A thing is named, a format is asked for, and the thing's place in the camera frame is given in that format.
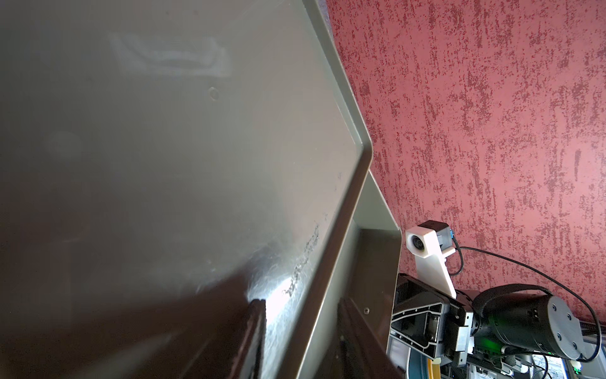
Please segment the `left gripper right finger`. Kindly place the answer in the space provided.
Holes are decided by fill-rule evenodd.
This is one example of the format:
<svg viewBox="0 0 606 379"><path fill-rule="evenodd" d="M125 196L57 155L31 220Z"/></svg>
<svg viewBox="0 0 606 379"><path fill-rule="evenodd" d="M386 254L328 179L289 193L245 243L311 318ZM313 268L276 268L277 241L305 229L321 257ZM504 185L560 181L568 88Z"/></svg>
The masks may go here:
<svg viewBox="0 0 606 379"><path fill-rule="evenodd" d="M336 337L335 378L402 378L351 298L339 300Z"/></svg>

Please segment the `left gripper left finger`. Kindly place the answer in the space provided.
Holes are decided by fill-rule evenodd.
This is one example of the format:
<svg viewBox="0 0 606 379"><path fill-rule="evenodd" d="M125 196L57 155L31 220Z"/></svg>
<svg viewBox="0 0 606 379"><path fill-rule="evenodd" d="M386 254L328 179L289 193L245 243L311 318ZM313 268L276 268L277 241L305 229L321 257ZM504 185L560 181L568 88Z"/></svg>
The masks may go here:
<svg viewBox="0 0 606 379"><path fill-rule="evenodd" d="M254 299L237 325L201 349L190 378L259 378L264 359L266 302Z"/></svg>

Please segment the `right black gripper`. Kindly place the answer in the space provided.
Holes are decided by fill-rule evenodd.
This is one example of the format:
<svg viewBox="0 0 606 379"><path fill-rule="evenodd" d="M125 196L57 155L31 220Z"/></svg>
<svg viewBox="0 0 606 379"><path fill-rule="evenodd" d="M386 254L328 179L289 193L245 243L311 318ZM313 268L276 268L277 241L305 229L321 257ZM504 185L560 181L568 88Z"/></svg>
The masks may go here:
<svg viewBox="0 0 606 379"><path fill-rule="evenodd" d="M426 358L454 367L467 364L472 348L473 311L407 274L399 274L390 337Z"/></svg>

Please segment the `olive green drawer cabinet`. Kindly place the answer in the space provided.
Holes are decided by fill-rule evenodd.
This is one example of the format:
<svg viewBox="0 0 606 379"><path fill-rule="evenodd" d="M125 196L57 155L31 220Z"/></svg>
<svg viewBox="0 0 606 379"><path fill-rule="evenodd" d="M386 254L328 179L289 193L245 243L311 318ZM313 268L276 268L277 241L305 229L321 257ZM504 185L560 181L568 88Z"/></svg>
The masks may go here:
<svg viewBox="0 0 606 379"><path fill-rule="evenodd" d="M1 4L1 376L310 375L371 148L325 1Z"/></svg>

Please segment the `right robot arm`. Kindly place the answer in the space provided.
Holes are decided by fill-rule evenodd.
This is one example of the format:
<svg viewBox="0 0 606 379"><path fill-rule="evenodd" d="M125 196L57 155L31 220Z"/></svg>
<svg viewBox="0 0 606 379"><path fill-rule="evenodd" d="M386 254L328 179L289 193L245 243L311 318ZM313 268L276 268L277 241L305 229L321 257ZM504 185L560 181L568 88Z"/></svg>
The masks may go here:
<svg viewBox="0 0 606 379"><path fill-rule="evenodd" d="M602 333L545 287L449 296L401 274L388 351L407 378L550 378L552 359L581 377L583 364L604 361Z"/></svg>

